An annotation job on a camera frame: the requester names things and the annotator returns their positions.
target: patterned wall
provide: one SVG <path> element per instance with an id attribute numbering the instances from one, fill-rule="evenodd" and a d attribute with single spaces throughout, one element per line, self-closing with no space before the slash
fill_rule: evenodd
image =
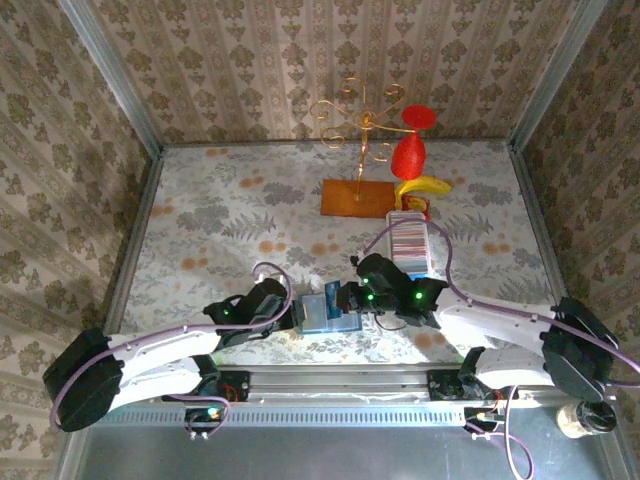
<path id="1" fill-rule="evenodd" d="M 438 137 L 507 137 L 577 0 L 92 0 L 163 143 L 317 138 L 309 106 L 397 82 Z M 331 125 L 342 118 L 331 119 Z"/>
<path id="2" fill-rule="evenodd" d="M 638 25 L 640 2 L 609 2 L 525 149 L 570 292 L 633 358 L 640 358 Z M 640 457 L 640 394 L 618 394 Z"/>
<path id="3" fill-rule="evenodd" d="M 53 1 L 0 2 L 0 478 L 44 479 L 41 376 L 105 299 L 147 158 Z"/>

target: yellow banana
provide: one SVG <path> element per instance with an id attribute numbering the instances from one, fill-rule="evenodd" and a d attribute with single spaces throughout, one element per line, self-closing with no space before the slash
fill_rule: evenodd
<path id="1" fill-rule="evenodd" d="M 445 195 L 451 191 L 451 185 L 428 175 L 402 182 L 396 187 L 396 209 L 402 209 L 402 195 L 416 191 Z"/>

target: wire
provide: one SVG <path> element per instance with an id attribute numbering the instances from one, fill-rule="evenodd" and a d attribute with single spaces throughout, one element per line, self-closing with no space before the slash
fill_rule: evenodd
<path id="1" fill-rule="evenodd" d="M 514 385 L 509 390 L 509 396 L 507 397 L 507 404 L 505 406 L 505 412 L 504 412 L 504 432 L 485 432 L 480 427 L 474 425 L 471 422 L 467 422 L 466 427 L 471 430 L 474 430 L 478 434 L 478 436 L 484 436 L 487 438 L 504 437 L 504 448 L 507 454 L 507 462 L 509 463 L 509 468 L 511 469 L 511 473 L 513 473 L 513 476 L 516 478 L 516 480 L 531 480 L 535 473 L 535 465 L 533 463 L 533 456 L 531 455 L 531 451 L 527 448 L 527 446 L 522 440 L 520 440 L 518 437 L 515 437 L 511 435 L 511 433 L 509 433 L 511 402 L 513 401 L 513 395 L 515 394 L 517 389 L 518 389 L 518 386 Z M 511 442 L 510 442 L 511 440 L 516 442 L 520 446 L 520 448 L 522 448 L 525 456 L 527 457 L 527 462 L 529 463 L 529 473 L 527 474 L 526 477 L 522 477 L 518 472 L 518 470 L 516 469 L 515 462 L 513 461 L 513 453 L 511 452 Z"/>
<path id="2" fill-rule="evenodd" d="M 507 397 L 507 406 L 504 409 L 504 448 L 507 451 L 507 461 L 509 462 L 509 467 L 511 468 L 511 472 L 513 476 L 516 477 L 517 480 L 531 480 L 533 478 L 533 473 L 535 471 L 535 466 L 533 465 L 533 458 L 531 458 L 531 454 L 527 447 L 524 446 L 524 443 L 518 441 L 518 444 L 524 449 L 525 454 L 527 455 L 527 460 L 529 460 L 529 475 L 523 478 L 516 469 L 516 465 L 513 462 L 513 454 L 511 453 L 511 442 L 509 439 L 511 435 L 509 435 L 509 416 L 511 413 L 511 401 L 513 400 L 513 395 L 516 393 L 517 385 L 511 387 L 509 390 L 509 396 Z"/>
<path id="3" fill-rule="evenodd" d="M 378 325 L 381 329 L 386 330 L 387 332 L 397 332 L 398 330 L 407 328 L 407 322 L 404 322 L 404 325 L 402 325 L 401 327 L 394 327 L 394 328 L 383 327 L 380 321 L 378 320 L 378 315 L 376 315 L 375 313 L 373 314 L 373 320 L 376 322 L 376 325 Z"/>
<path id="4" fill-rule="evenodd" d="M 176 400 L 180 400 L 181 402 L 218 402 L 218 403 L 222 403 L 224 405 L 224 414 L 222 415 L 222 418 L 220 419 L 220 423 L 218 423 L 218 426 L 213 428 L 210 432 L 208 432 L 208 435 L 213 435 L 214 433 L 216 433 L 220 427 L 222 427 L 222 425 L 227 421 L 227 417 L 229 416 L 229 414 L 231 413 L 231 403 L 229 403 L 229 401 L 226 398 L 223 397 L 213 397 L 213 396 L 198 396 L 198 395 L 169 395 L 171 398 L 174 398 Z M 192 417 L 191 419 L 189 419 L 189 422 L 187 423 L 187 431 L 189 432 L 189 434 L 191 434 L 191 432 L 193 431 L 193 423 L 195 421 L 195 417 Z"/>
<path id="5" fill-rule="evenodd" d="M 509 436 L 506 437 L 504 432 L 485 432 L 484 430 L 482 430 L 481 428 L 477 427 L 476 425 L 470 422 L 467 422 L 466 427 L 476 432 L 477 435 L 473 437 L 474 440 L 479 437 L 488 437 L 490 439 L 494 437 L 504 437 L 504 438 L 509 438 L 509 440 L 516 442 L 520 446 L 520 448 L 522 448 L 522 451 L 527 457 L 527 463 L 529 464 L 529 475 L 527 475 L 527 477 L 523 479 L 517 471 L 515 470 L 511 470 L 511 471 L 518 480 L 531 480 L 533 478 L 533 474 L 535 473 L 533 456 L 531 455 L 531 450 L 527 448 L 527 446 L 524 444 L 522 440 L 520 440 L 518 437 L 514 437 L 511 434 L 509 434 Z"/>
<path id="6" fill-rule="evenodd" d="M 204 333 L 214 333 L 217 330 L 251 330 L 251 329 L 255 329 L 255 328 L 262 328 L 262 327 L 266 327 L 268 325 L 271 325 L 274 322 L 277 322 L 280 317 L 282 317 L 291 307 L 291 303 L 293 301 L 293 288 L 291 286 L 291 280 L 289 279 L 289 276 L 286 274 L 286 272 L 280 268 L 278 265 L 271 263 L 271 262 L 259 262 L 256 264 L 255 267 L 253 267 L 253 277 L 257 280 L 258 275 L 257 275 L 257 271 L 258 269 L 260 269 L 261 267 L 270 267 L 273 268 L 274 270 L 276 270 L 278 273 L 280 273 L 280 275 L 285 279 L 286 285 L 285 288 L 287 290 L 287 298 L 284 302 L 284 306 L 280 309 L 280 311 L 278 313 L 276 313 L 273 317 L 264 320 L 262 322 L 258 322 L 258 323 L 254 323 L 251 325 L 211 325 L 210 323 L 207 324 L 202 324 L 202 325 L 182 325 L 179 327 L 175 327 L 175 328 L 170 328 L 168 330 L 163 330 L 160 332 L 156 332 L 156 333 L 152 333 L 149 335 L 145 335 L 143 337 L 139 337 L 135 339 L 136 344 L 140 344 L 142 342 L 149 342 L 152 343 L 155 340 L 166 340 L 167 336 L 171 336 L 171 335 L 184 335 L 189 333 L 190 331 L 200 331 L 200 332 L 204 332 Z M 56 398 L 53 401 L 53 406 L 51 407 L 51 412 L 49 413 L 49 423 L 51 424 L 51 427 L 54 430 L 62 430 L 62 426 L 58 423 L 58 410 L 60 409 L 60 405 L 62 403 L 62 400 L 64 399 L 64 397 L 67 395 L 67 393 L 69 393 L 69 390 L 71 389 L 71 387 L 73 386 L 73 384 L 82 376 L 83 373 L 85 373 L 87 370 L 89 370 L 89 368 L 91 368 L 93 365 L 95 365 L 96 363 L 98 363 L 99 361 L 120 353 L 122 351 L 125 350 L 130 350 L 131 349 L 131 344 L 129 342 L 125 342 L 123 344 L 117 345 L 113 348 L 110 348 L 109 350 L 105 350 L 104 352 L 101 352 L 99 354 L 97 354 L 96 356 L 90 358 L 85 364 L 83 364 L 80 368 L 78 368 L 73 375 L 71 375 L 71 377 L 69 377 L 69 380 L 66 381 L 66 383 L 62 386 L 62 388 L 60 389 L 60 391 L 58 392 L 58 395 L 56 396 Z M 193 398 L 222 398 L 222 397 L 197 397 L 194 396 Z"/>
<path id="7" fill-rule="evenodd" d="M 532 313 L 531 312 L 527 312 L 524 310 L 518 310 L 515 308 L 509 308 L 509 307 L 503 307 L 501 305 L 494 305 L 492 303 L 487 303 L 487 302 L 482 302 L 480 300 L 476 300 L 473 297 L 470 297 L 469 295 L 465 294 L 462 290 L 460 290 L 454 283 L 453 283 L 453 279 L 451 277 L 451 262 L 453 260 L 453 243 L 451 242 L 451 238 L 449 237 L 449 235 L 447 234 L 447 232 L 440 227 L 439 225 L 436 225 L 435 223 L 426 220 L 426 219 L 418 219 L 418 218 L 407 218 L 404 220 L 399 220 L 395 223 L 390 224 L 389 226 L 387 226 L 384 230 L 382 230 L 373 240 L 372 242 L 369 244 L 369 246 L 367 246 L 363 253 L 364 255 L 367 255 L 371 249 L 374 247 L 374 245 L 376 243 L 378 243 L 380 241 L 380 239 L 389 231 L 391 231 L 392 229 L 394 229 L 395 227 L 397 227 L 398 225 L 401 225 L 403 223 L 424 223 L 426 225 L 429 225 L 431 227 L 433 227 L 440 235 L 442 235 L 442 237 L 444 238 L 445 242 L 447 243 L 447 248 L 448 248 L 448 254 L 447 254 L 447 263 L 445 265 L 445 275 L 447 278 L 447 283 L 449 283 L 449 288 L 451 288 L 451 291 L 460 299 L 464 300 L 465 302 L 469 302 L 469 303 L 473 303 L 473 305 L 476 305 L 480 308 L 484 308 L 486 310 L 493 310 L 495 312 L 498 313 L 502 313 L 505 315 L 516 315 L 518 317 L 522 317 L 522 318 L 526 318 L 529 320 L 534 320 L 534 318 L 532 317 Z M 613 355 L 614 357 L 618 358 L 619 360 L 622 360 L 624 363 L 626 363 L 627 365 L 629 365 L 632 369 L 634 369 L 638 374 L 640 374 L 640 364 L 638 364 L 635 360 L 633 360 L 631 357 L 629 357 L 628 355 L 626 355 L 625 353 L 619 351 L 617 348 L 615 348 L 614 346 L 603 342 L 602 340 L 592 337 L 591 335 L 584 333 L 580 330 L 578 330 L 577 328 L 573 328 L 569 325 L 566 325 L 554 318 L 550 318 L 550 317 L 545 317 L 544 315 L 536 315 L 535 317 L 536 321 L 541 321 L 544 323 L 548 323 L 549 325 L 552 325 L 554 327 L 557 327 L 561 330 L 564 330 L 567 333 L 570 333 L 578 338 L 581 338 L 582 340 L 585 340 L 587 342 L 592 343 L 593 345 L 596 345 L 597 347 L 602 348 L 604 351 L 610 353 L 611 355 Z M 617 380 L 610 380 L 609 382 L 607 382 L 606 386 L 608 387 L 626 387 L 626 388 L 640 388 L 640 382 L 621 382 L 621 381 L 617 381 Z"/>

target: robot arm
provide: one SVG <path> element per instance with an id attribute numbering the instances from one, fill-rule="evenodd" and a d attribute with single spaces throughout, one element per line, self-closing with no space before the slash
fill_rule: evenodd
<path id="1" fill-rule="evenodd" d="M 148 398 L 197 394 L 202 389 L 215 392 L 220 374 L 209 354 L 289 328 L 290 309 L 278 322 L 260 326 L 284 308 L 286 298 L 287 290 L 266 278 L 247 295 L 213 303 L 203 314 L 157 332 L 107 337 L 99 328 L 85 330 L 43 375 L 55 401 L 65 384 L 86 368 L 59 402 L 56 413 L 62 430 L 80 430 L 115 408 Z M 87 368 L 99 355 L 103 358 Z"/>
<path id="2" fill-rule="evenodd" d="M 474 332 L 514 344 L 504 350 L 474 348 L 467 354 L 460 379 L 482 387 L 475 392 L 514 384 L 555 385 L 585 401 L 603 400 L 613 355 L 541 321 L 552 318 L 617 348 L 613 334 L 577 300 L 522 305 L 461 295 L 441 280 L 412 280 L 379 254 L 365 257 L 356 273 L 362 285 L 350 282 L 337 295 L 344 311 L 391 311 L 411 325 L 442 329 L 454 337 L 458 331 Z"/>
<path id="3" fill-rule="evenodd" d="M 461 296 L 441 280 L 411 280 L 379 254 L 364 258 L 357 274 L 362 285 L 349 282 L 336 295 L 337 306 L 345 313 L 392 311 L 411 325 L 441 328 L 451 335 L 474 331 L 516 345 L 505 350 L 471 349 L 458 375 L 465 391 L 482 394 L 513 384 L 555 385 L 576 398 L 602 401 L 612 355 L 539 320 L 553 317 L 617 348 L 611 332 L 579 302 L 563 299 L 556 307 L 531 306 Z M 291 308 L 283 311 L 286 298 L 287 290 L 266 278 L 247 295 L 206 307 L 203 314 L 213 323 L 202 322 L 206 316 L 200 315 L 151 334 L 106 337 L 97 328 L 82 332 L 43 376 L 49 395 L 59 403 L 62 429 L 82 429 L 127 403 L 198 394 L 219 378 L 210 353 L 294 326 Z M 531 315 L 525 317 L 523 311 Z M 277 322 L 265 322 L 276 313 Z"/>

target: orange wooden block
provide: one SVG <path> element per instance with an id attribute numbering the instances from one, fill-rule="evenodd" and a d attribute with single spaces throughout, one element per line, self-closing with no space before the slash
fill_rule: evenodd
<path id="1" fill-rule="evenodd" d="M 395 210 L 395 185 L 391 182 L 360 182 L 356 200 L 356 181 L 324 180 L 321 215 L 335 217 L 385 218 Z"/>

